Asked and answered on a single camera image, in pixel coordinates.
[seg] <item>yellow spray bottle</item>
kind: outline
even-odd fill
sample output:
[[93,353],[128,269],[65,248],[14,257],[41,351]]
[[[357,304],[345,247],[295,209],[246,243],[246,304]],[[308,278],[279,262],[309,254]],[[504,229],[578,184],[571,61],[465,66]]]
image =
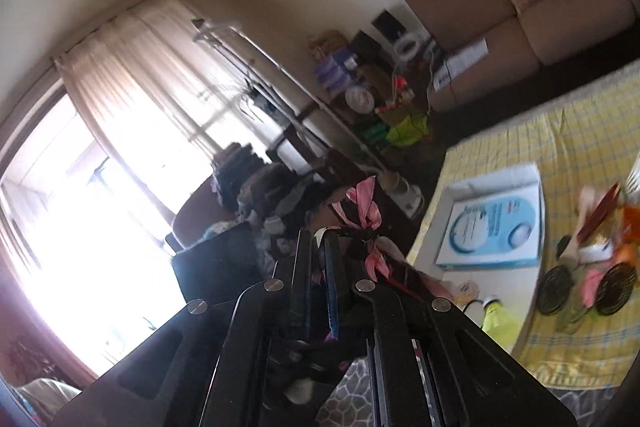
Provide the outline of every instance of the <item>yellow spray bottle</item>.
[[488,334],[502,349],[510,349],[520,333],[520,324],[505,309],[495,295],[486,298],[482,331]]

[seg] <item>dark floor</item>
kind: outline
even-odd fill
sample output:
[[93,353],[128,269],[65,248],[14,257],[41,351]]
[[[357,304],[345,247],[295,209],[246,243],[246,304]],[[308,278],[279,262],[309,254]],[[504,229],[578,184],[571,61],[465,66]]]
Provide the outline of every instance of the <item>dark floor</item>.
[[553,100],[640,58],[640,23],[606,42],[548,68],[513,86],[503,87],[464,108],[432,113],[431,140],[403,151],[400,173],[431,200],[449,147],[483,129]]

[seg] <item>striped fabric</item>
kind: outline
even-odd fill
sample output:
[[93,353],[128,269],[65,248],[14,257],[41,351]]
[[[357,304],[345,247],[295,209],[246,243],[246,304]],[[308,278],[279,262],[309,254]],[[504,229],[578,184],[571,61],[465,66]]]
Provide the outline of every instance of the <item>striped fabric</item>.
[[[586,97],[551,107],[522,123],[473,137],[447,152],[438,186],[409,255],[413,262],[442,190],[453,181],[523,162],[542,176],[547,226],[543,269],[554,266],[558,240],[575,227],[573,196],[583,185],[623,182],[640,149],[640,66]],[[536,313],[519,362],[548,387],[619,385],[640,348],[640,292],[617,314],[593,311],[576,333],[555,331]]]

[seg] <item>orange object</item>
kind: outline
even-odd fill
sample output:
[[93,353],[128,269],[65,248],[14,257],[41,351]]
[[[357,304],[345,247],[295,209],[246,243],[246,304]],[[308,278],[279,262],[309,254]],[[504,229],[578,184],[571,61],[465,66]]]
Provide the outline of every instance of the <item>orange object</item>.
[[636,245],[620,245],[613,253],[613,264],[628,264],[631,267],[636,267],[636,252],[638,248]]
[[640,210],[633,206],[622,207],[622,240],[625,243],[640,242]]

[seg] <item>tape roll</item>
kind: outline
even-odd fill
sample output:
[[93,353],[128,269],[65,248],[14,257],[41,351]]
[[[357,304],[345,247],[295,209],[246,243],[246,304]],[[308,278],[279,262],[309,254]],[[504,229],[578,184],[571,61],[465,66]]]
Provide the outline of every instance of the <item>tape roll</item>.
[[409,62],[416,57],[421,46],[422,39],[420,35],[417,33],[405,33],[394,44],[394,51],[400,61]]

